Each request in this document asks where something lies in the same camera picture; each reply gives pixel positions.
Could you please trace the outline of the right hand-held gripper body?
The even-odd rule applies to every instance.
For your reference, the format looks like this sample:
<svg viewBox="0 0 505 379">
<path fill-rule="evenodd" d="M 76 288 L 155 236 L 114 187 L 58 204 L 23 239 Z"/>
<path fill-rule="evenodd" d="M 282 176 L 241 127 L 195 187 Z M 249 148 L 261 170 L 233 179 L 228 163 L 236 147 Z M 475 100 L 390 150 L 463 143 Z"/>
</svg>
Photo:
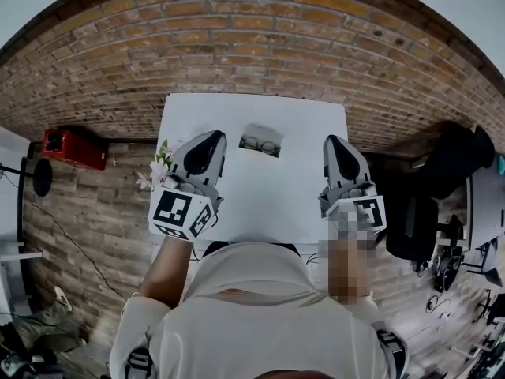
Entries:
<svg viewBox="0 0 505 379">
<path fill-rule="evenodd" d="M 319 202 L 331 241 L 354 241 L 360 247 L 375 247 L 377 237 L 387 227 L 383 196 L 368 179 L 326 187 Z"/>
</svg>

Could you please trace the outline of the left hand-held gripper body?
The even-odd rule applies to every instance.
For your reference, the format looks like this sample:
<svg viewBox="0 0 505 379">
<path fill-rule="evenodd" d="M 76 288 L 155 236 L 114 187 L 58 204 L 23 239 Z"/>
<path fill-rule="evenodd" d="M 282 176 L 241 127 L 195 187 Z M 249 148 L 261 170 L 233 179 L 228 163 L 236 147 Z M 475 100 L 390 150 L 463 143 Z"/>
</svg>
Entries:
<svg viewBox="0 0 505 379">
<path fill-rule="evenodd" d="M 151 163 L 151 205 L 148 222 L 157 233 L 193 242 L 213 228 L 223 198 L 220 177 L 176 174 L 164 163 Z"/>
</svg>

